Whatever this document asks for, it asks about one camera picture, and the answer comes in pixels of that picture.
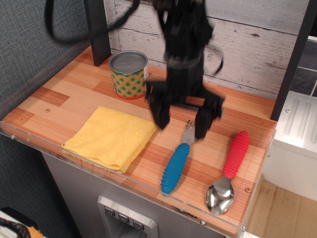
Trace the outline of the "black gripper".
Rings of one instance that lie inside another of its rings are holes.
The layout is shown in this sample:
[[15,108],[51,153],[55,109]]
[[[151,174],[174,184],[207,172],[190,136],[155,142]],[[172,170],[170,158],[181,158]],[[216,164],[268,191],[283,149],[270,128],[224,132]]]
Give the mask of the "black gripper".
[[205,138],[212,121],[222,116],[224,99],[211,92],[203,85],[204,60],[200,59],[196,65],[189,68],[180,68],[173,65],[167,67],[165,81],[148,80],[146,82],[146,98],[156,125],[164,129],[169,121],[171,104],[181,107],[186,105],[186,97],[205,99],[202,108],[198,109],[195,120],[195,137]]

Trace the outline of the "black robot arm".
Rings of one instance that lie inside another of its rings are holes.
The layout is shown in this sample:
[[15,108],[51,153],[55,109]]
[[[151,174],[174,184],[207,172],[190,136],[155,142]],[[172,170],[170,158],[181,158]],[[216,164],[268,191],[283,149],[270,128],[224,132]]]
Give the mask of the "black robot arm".
[[204,138],[212,121],[222,114],[224,99],[203,85],[204,49],[213,27],[206,16],[203,0],[155,0],[154,8],[165,38],[166,81],[147,81],[146,98],[155,123],[165,128],[171,105],[193,107],[187,97],[203,98],[197,106],[197,139]]

